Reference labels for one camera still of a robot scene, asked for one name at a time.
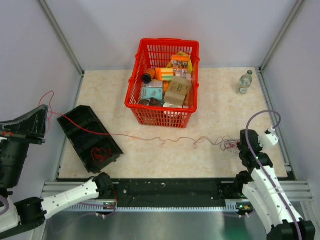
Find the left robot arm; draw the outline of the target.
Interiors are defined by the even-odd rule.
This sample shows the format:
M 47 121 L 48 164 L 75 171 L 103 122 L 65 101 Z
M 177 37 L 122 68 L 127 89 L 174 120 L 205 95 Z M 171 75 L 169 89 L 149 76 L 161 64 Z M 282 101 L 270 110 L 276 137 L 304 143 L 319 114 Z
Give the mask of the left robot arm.
M 40 227 L 57 213 L 114 191 L 106 173 L 89 178 L 80 186 L 53 196 L 30 197 L 13 202 L 11 189 L 19 183 L 31 144 L 45 143 L 49 107 L 40 105 L 13 120 L 0 123 L 0 238 L 10 238 Z

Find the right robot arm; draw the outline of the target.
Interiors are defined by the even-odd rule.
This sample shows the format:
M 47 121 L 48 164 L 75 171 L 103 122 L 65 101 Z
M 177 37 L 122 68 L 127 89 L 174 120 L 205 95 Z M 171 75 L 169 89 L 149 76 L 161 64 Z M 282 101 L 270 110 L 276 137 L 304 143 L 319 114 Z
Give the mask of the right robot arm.
M 255 130 L 240 131 L 237 145 L 246 171 L 236 176 L 233 192 L 247 198 L 262 221 L 269 240 L 313 240 L 316 228 L 293 207 L 281 186 L 270 157 L 263 152 L 279 142 L 273 128 L 264 135 Z

